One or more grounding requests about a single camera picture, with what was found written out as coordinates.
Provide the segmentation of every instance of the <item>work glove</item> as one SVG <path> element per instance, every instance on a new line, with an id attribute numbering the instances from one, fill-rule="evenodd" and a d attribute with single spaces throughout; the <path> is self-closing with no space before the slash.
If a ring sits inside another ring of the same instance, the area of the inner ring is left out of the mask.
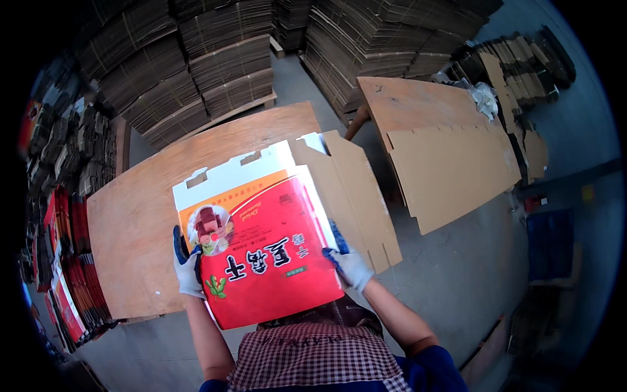
<path id="1" fill-rule="evenodd" d="M 179 279 L 179 292 L 206 300 L 198 269 L 203 252 L 200 245 L 196 245 L 190 255 L 179 225 L 174 227 L 172 236 L 174 237 L 174 271 Z"/>
<path id="2" fill-rule="evenodd" d="M 361 294 L 364 291 L 364 287 L 366 287 L 366 283 L 374 275 L 374 271 L 366 265 L 359 252 L 344 240 L 335 222 L 329 220 L 329 223 L 340 251 L 323 248 L 322 254 L 335 265 L 335 268 L 344 280 Z"/>

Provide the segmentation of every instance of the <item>cardboard pile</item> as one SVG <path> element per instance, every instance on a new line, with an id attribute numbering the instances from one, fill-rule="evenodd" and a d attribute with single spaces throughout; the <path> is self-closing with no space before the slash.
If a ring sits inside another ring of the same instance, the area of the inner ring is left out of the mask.
<path id="1" fill-rule="evenodd" d="M 233 0 L 173 0 L 172 5 L 176 18 L 184 21 L 232 2 Z"/>
<path id="2" fill-rule="evenodd" d="M 244 75 L 203 93 L 204 104 L 212 118 L 272 94 L 272 68 Z"/>
<path id="3" fill-rule="evenodd" d="M 305 32 L 312 0 L 276 0 L 272 2 L 272 36 L 284 50 L 305 47 Z"/>
<path id="4" fill-rule="evenodd" d="M 197 99 L 194 81 L 183 70 L 143 93 L 120 114 L 141 134 Z"/>
<path id="5" fill-rule="evenodd" d="M 267 34 L 248 38 L 191 60 L 189 71 L 200 94 L 270 68 L 269 39 Z"/>
<path id="6" fill-rule="evenodd" d="M 448 75 L 453 80 L 466 78 L 470 83 L 501 84 L 496 67 L 489 69 L 484 55 L 494 56 L 505 80 L 508 110 L 514 115 L 528 112 L 534 105 L 554 103 L 559 88 L 569 88 L 576 72 L 572 60 L 546 26 L 535 37 L 518 33 L 481 43 L 455 58 Z"/>
<path id="7" fill-rule="evenodd" d="M 151 146 L 161 150 L 168 144 L 196 130 L 200 125 L 206 124 L 207 121 L 209 121 L 207 109 L 204 106 L 204 101 L 199 98 L 158 122 L 144 132 L 142 137 Z"/>
<path id="8" fill-rule="evenodd" d="M 179 25 L 189 71 L 202 95 L 180 100 L 176 113 L 161 110 L 140 133 L 163 148 L 213 119 L 272 92 L 269 36 L 270 0 L 176 1 L 176 14 L 193 18 Z"/>
<path id="9" fill-rule="evenodd" d="M 115 178 L 115 134 L 109 119 L 89 105 L 81 113 L 77 140 L 83 161 L 88 160 L 77 190 L 89 196 Z"/>
<path id="10" fill-rule="evenodd" d="M 144 0 L 112 18 L 76 56 L 89 78 L 101 79 L 149 43 L 176 29 L 167 0 Z"/>
<path id="11" fill-rule="evenodd" d="M 76 55 L 105 107 L 161 149 L 272 96 L 271 9 L 271 0 L 95 0 Z"/>
<path id="12" fill-rule="evenodd" d="M 407 79 L 429 80 L 430 76 L 438 73 L 450 58 L 451 55 L 442 53 L 418 52 L 403 76 Z"/>
<path id="13" fill-rule="evenodd" d="M 242 0 L 182 22 L 179 30 L 189 59 L 269 33 L 270 13 L 270 0 Z"/>
<path id="14" fill-rule="evenodd" d="M 48 292 L 48 308 L 61 332 L 63 349 L 72 353 L 104 333 L 112 321 L 93 269 L 85 198 L 77 194 L 69 198 L 65 189 L 57 187 L 43 220 L 42 239 L 43 244 L 36 242 L 34 249 L 40 261 L 35 265 L 37 289 Z M 40 270 L 42 263 L 46 269 Z"/>
<path id="15" fill-rule="evenodd" d="M 185 69 L 185 59 L 174 34 L 169 34 L 123 61 L 98 84 L 120 113 L 140 95 Z"/>
<path id="16" fill-rule="evenodd" d="M 410 68 L 417 53 L 452 53 L 502 5 L 461 3 L 321 0 L 310 13 L 305 66 L 344 117 L 361 104 L 356 77 L 400 77 L 408 68 L 410 77 L 422 76 Z"/>

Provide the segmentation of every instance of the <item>wooden table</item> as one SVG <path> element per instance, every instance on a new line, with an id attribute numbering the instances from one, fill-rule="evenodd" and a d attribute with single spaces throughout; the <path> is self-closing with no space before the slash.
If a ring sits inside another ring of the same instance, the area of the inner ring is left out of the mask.
<path id="1" fill-rule="evenodd" d="M 196 169 L 320 132 L 309 102 L 278 107 L 175 142 L 87 199 L 92 253 L 114 319 L 183 310 L 174 273 L 172 187 Z"/>
<path id="2" fill-rule="evenodd" d="M 372 119 L 387 152 L 387 133 L 435 125 L 489 124 L 477 111 L 468 91 L 438 83 L 402 78 L 358 77 L 364 105 L 346 131 L 351 140 L 367 119 Z"/>

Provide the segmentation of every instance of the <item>checkered apron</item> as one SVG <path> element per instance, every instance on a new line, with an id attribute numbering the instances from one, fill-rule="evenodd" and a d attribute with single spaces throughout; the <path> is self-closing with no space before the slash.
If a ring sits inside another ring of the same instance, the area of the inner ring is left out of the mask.
<path id="1" fill-rule="evenodd" d="M 387 344 L 367 327 L 302 323 L 249 332 L 229 391 L 382 381 L 411 391 Z"/>

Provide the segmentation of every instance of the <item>brown cardboard blank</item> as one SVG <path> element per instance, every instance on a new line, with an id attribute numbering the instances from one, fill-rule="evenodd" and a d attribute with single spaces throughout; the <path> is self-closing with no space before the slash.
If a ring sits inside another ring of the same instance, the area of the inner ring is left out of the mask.
<path id="1" fill-rule="evenodd" d="M 306 164 L 327 216 L 381 273 L 401 262 L 396 232 L 364 150 L 336 130 L 324 133 L 330 156 L 290 141 L 296 164 Z"/>
<path id="2" fill-rule="evenodd" d="M 529 162 L 529 178 L 543 178 L 544 168 L 549 165 L 547 146 L 537 132 L 527 130 L 525 134 L 525 151 Z"/>
<path id="3" fill-rule="evenodd" d="M 520 180 L 514 150 L 500 126 L 439 126 L 387 134 L 409 214 L 423 235 Z"/>
<path id="4" fill-rule="evenodd" d="M 512 113 L 511 98 L 505 87 L 505 79 L 503 78 L 503 70 L 501 69 L 500 61 L 489 53 L 479 53 L 479 56 L 481 56 L 492 87 L 497 91 L 498 102 L 501 104 L 503 118 L 505 119 L 505 129 L 508 134 L 511 134 L 515 127 L 514 115 Z"/>

